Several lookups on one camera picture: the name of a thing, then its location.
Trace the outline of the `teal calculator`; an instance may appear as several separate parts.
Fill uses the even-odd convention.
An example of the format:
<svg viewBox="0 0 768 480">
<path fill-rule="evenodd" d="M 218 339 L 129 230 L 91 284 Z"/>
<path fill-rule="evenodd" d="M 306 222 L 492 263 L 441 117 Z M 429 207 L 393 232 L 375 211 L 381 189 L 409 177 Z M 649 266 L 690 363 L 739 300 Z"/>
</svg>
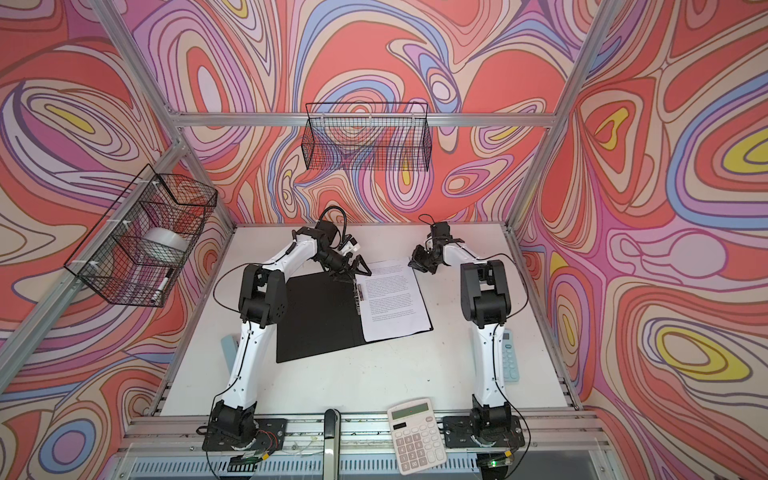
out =
<svg viewBox="0 0 768 480">
<path fill-rule="evenodd" d="M 509 330 L 504 330 L 502 336 L 502 366 L 506 383 L 517 383 L 520 380 L 514 339 Z"/>
</svg>

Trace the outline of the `metal folder lever clip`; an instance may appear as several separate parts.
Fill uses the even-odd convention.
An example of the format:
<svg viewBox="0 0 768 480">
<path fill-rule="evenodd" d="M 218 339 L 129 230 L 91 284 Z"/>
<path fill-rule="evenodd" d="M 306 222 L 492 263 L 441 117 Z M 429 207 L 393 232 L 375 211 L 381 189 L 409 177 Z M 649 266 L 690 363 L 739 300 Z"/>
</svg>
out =
<svg viewBox="0 0 768 480">
<path fill-rule="evenodd" d="M 362 302 L 364 301 L 364 293 L 362 285 L 359 283 L 356 283 L 354 285 L 354 297 L 355 297 L 355 306 L 356 311 L 359 316 L 362 316 Z"/>
</svg>

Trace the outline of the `white desktop calculator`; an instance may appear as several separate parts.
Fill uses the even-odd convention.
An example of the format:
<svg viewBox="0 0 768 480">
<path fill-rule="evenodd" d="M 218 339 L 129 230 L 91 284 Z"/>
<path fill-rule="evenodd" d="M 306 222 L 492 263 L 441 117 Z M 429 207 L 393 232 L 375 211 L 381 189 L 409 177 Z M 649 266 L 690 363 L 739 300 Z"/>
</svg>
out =
<svg viewBox="0 0 768 480">
<path fill-rule="evenodd" d="M 408 476 L 442 466 L 446 448 L 430 399 L 410 400 L 387 410 L 397 468 Z"/>
</svg>

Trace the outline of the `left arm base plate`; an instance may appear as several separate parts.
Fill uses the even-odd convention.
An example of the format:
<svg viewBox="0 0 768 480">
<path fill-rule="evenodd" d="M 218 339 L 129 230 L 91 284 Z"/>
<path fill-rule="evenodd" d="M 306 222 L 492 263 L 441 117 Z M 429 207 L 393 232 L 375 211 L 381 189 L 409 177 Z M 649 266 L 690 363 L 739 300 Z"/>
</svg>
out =
<svg viewBox="0 0 768 480">
<path fill-rule="evenodd" d="M 196 429 L 196 434 L 203 437 L 203 450 L 206 452 L 241 452 L 257 451 L 274 453 L 283 448 L 288 420 L 286 418 L 257 418 L 247 426 L 245 432 L 230 438 L 217 430 L 209 430 L 207 425 Z"/>
</svg>

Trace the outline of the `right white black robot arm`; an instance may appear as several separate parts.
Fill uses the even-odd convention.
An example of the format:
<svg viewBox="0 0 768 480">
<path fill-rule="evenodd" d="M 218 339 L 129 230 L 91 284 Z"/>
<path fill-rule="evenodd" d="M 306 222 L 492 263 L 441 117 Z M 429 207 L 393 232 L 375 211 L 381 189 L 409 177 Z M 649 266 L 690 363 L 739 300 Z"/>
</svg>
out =
<svg viewBox="0 0 768 480">
<path fill-rule="evenodd" d="M 414 248 L 409 266 L 429 274 L 440 266 L 459 272 L 459 303 L 464 319 L 472 324 L 475 368 L 469 424 L 478 443 L 495 445 L 513 430 L 512 405 L 503 385 L 503 341 L 498 337 L 512 314 L 505 265 L 494 256 L 475 254 L 451 233 L 447 222 L 426 223 L 429 234 Z"/>
</svg>

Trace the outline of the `blue clip folder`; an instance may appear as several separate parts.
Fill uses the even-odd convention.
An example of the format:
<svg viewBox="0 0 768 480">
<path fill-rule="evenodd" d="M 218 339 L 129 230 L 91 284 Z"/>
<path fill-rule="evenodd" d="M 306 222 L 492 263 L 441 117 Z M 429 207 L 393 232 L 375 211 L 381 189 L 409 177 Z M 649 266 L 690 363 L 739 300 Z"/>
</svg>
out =
<svg viewBox="0 0 768 480">
<path fill-rule="evenodd" d="M 363 338 L 355 284 L 356 279 L 345 283 L 328 273 L 289 280 L 288 312 L 277 329 L 276 361 L 286 363 L 372 344 Z"/>
</svg>

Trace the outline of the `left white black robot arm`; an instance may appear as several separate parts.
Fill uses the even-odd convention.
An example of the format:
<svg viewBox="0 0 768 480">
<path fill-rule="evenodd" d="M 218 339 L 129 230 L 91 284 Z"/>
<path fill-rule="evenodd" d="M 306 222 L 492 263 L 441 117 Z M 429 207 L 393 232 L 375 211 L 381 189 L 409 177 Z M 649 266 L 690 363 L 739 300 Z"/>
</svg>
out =
<svg viewBox="0 0 768 480">
<path fill-rule="evenodd" d="M 369 276 L 358 241 L 327 220 L 292 232 L 290 242 L 270 259 L 244 265 L 237 308 L 241 333 L 226 388 L 212 399 L 204 449 L 246 450 L 259 427 L 255 418 L 256 379 L 267 342 L 288 311 L 288 280 L 306 262 L 319 264 L 336 278 Z"/>
</svg>

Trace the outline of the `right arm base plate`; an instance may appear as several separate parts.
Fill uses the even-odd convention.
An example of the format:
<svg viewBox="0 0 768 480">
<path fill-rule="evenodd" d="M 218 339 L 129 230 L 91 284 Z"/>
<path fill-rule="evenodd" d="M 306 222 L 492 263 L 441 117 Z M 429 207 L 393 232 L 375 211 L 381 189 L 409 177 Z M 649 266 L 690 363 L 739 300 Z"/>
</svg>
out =
<svg viewBox="0 0 768 480">
<path fill-rule="evenodd" d="M 492 422 L 489 426 L 475 425 L 469 416 L 445 416 L 442 419 L 445 445 L 458 448 L 511 448 L 516 451 L 527 444 L 525 429 L 513 415 L 506 421 Z"/>
</svg>

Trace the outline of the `black white marker pen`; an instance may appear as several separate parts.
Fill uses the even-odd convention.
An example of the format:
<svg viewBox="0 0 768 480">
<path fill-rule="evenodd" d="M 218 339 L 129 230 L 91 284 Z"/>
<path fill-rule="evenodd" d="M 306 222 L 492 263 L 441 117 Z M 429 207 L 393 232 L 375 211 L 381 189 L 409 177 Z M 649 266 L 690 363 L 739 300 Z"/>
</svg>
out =
<svg viewBox="0 0 768 480">
<path fill-rule="evenodd" d="M 151 302 L 154 305 L 160 305 L 165 302 L 165 295 L 166 295 L 166 289 L 168 286 L 168 283 L 170 281 L 170 276 L 166 275 L 162 281 L 160 282 L 160 285 L 157 287 L 157 289 L 154 291 Z"/>
</svg>

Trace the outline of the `black centre post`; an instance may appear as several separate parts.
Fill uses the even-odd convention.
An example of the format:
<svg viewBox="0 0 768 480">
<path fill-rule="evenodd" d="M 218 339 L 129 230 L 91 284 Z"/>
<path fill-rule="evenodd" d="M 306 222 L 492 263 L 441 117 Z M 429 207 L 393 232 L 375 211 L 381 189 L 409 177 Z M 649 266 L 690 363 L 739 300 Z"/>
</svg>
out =
<svg viewBox="0 0 768 480">
<path fill-rule="evenodd" d="M 341 415 L 336 409 L 324 413 L 322 479 L 338 480 L 340 474 Z"/>
</svg>

